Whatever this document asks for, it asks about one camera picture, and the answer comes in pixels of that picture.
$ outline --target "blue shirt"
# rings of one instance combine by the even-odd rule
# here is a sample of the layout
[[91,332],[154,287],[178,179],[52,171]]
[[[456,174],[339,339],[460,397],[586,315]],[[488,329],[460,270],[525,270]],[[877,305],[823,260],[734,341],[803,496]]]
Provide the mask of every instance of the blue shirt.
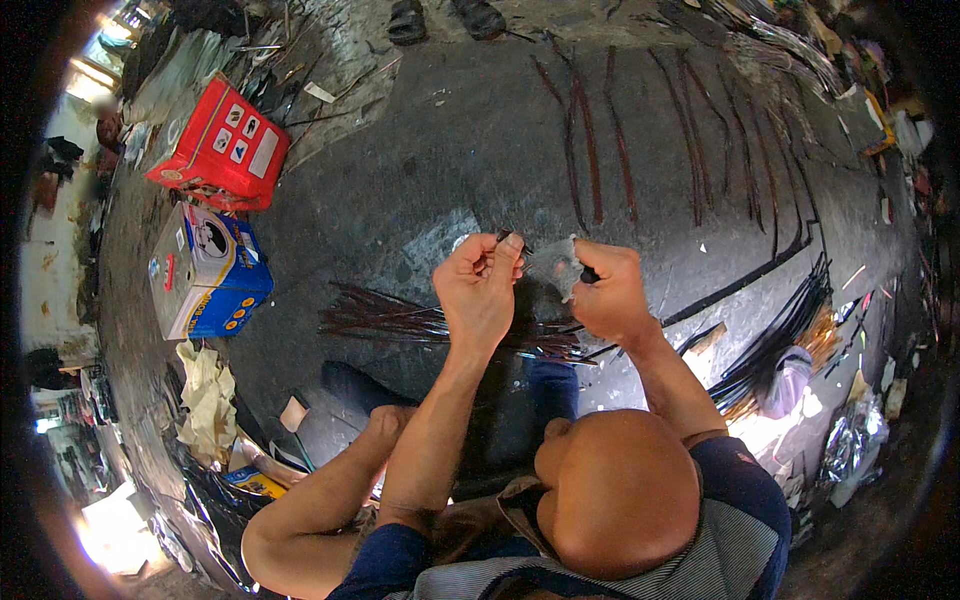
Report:
[[431,566],[427,538],[394,523],[370,534],[344,582],[327,598],[485,599],[511,578],[561,596],[774,597],[791,536],[780,486],[737,438],[704,440],[690,455],[703,474],[697,537],[682,555],[635,578],[591,580],[542,557],[523,538],[474,548],[456,564]]

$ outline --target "crumpled paper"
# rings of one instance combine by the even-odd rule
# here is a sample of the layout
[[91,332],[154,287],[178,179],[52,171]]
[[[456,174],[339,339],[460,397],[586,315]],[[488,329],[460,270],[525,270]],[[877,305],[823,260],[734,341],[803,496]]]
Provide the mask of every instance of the crumpled paper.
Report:
[[229,367],[217,366],[218,352],[197,352],[193,342],[177,344],[177,356],[186,371],[180,406],[190,410],[177,426],[177,440],[190,446],[190,454],[207,467],[225,466],[237,436],[237,409],[230,403],[236,391],[233,374]]
[[573,298],[573,286],[584,271],[584,265],[577,259],[573,247],[573,240],[576,238],[576,235],[570,235],[553,244],[547,244],[527,258],[530,275],[557,288],[563,296],[563,303]]

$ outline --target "blue and white box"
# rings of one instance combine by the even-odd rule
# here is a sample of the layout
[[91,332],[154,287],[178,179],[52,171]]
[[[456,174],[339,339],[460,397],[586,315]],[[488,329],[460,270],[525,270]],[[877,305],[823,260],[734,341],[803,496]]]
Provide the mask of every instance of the blue and white box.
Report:
[[165,340],[236,335],[274,280],[250,225],[177,203],[147,265]]

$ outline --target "red cardboard box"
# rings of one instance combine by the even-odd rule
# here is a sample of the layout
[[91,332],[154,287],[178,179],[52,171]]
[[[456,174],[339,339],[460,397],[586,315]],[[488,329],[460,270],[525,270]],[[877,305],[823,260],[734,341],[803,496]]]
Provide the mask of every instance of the red cardboard box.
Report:
[[217,73],[180,139],[146,178],[221,210],[266,210],[290,137]]

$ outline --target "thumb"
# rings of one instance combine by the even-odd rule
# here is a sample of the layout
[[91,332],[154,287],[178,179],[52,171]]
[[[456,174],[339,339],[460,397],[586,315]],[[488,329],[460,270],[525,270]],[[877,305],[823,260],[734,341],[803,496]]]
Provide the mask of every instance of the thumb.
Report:
[[570,308],[573,310],[573,316],[578,313],[589,310],[593,302],[593,289],[583,281],[577,281],[573,284],[573,301]]
[[507,239],[497,244],[490,279],[500,283],[513,283],[514,265],[520,258],[522,250],[523,238],[516,233],[511,233]]

